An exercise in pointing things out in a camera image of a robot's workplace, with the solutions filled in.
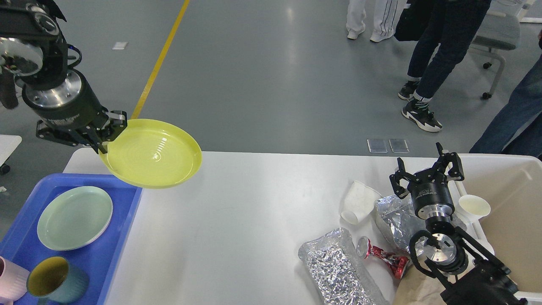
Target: floor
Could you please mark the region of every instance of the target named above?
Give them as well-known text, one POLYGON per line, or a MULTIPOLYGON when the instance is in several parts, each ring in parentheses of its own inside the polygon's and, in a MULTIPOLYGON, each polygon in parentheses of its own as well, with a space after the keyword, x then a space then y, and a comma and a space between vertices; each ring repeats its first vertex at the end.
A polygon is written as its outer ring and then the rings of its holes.
MULTIPOLYGON (((68 22, 68 42, 83 52, 78 66, 103 106, 131 115, 183 6, 181 0, 56 1, 68 22), (127 41, 125 50, 111 50, 127 41)), ((405 139, 404 156, 434 157, 435 142, 466 153, 540 56, 540 24, 522 24, 521 46, 506 52, 507 67, 491 100, 494 70, 467 54, 431 102, 444 125, 424 132, 399 113, 397 92, 414 42, 346 39, 347 0, 192 0, 139 118, 174 124, 205 151, 375 155, 366 140, 405 139)), ((536 3, 528 16, 542 16, 536 3)), ((0 237, 34 185, 62 172, 76 148, 34 136, 38 120, 21 104, 0 109, 0 133, 21 145, 0 176, 0 237)), ((389 152, 386 156, 401 156, 389 152)))

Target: trash bin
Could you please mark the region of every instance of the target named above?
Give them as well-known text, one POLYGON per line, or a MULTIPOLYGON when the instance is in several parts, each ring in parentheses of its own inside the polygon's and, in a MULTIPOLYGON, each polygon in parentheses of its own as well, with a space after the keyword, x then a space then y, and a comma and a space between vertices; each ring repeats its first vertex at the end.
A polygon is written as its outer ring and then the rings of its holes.
POLYGON ((516 297, 542 302, 542 162, 512 155, 460 158, 465 180, 456 181, 457 188, 491 205, 480 224, 495 255, 512 270, 520 290, 516 297))

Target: white pants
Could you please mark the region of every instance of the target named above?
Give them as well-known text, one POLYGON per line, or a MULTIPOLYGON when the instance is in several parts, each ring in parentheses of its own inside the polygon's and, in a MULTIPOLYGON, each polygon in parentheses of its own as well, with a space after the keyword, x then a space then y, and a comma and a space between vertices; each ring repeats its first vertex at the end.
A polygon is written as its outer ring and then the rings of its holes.
MULTIPOLYGON (((346 30, 360 33, 365 24, 365 2, 367 0, 350 0, 346 14, 346 30)), ((375 0, 375 28, 373 33, 388 36, 393 33, 393 22, 399 18, 396 15, 397 0, 375 0)))

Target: table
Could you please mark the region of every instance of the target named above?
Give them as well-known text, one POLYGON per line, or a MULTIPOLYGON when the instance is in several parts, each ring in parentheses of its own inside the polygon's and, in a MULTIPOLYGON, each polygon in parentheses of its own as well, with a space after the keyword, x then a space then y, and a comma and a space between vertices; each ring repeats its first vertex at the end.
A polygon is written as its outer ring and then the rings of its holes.
POLYGON ((21 141, 20 136, 0 135, 0 166, 4 164, 21 141))
MULTIPOLYGON (((403 160, 413 173, 436 158, 403 160)), ((372 218, 353 226, 339 211, 353 180, 391 195, 396 167, 395 157, 205 151, 189 181, 143 190, 106 304, 320 305, 299 247, 342 226, 391 250, 372 218)), ((64 172, 108 174, 88 148, 64 172)), ((365 262, 392 301, 387 266, 365 262)))

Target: blue cup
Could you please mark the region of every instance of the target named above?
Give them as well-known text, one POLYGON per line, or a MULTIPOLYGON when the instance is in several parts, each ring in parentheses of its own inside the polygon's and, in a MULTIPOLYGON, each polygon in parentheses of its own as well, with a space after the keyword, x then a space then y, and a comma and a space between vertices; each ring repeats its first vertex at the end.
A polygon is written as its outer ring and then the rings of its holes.
POLYGON ((88 288, 88 275, 60 256, 39 263, 27 280, 27 291, 39 298, 38 305, 48 300, 62 304, 80 299, 88 288))

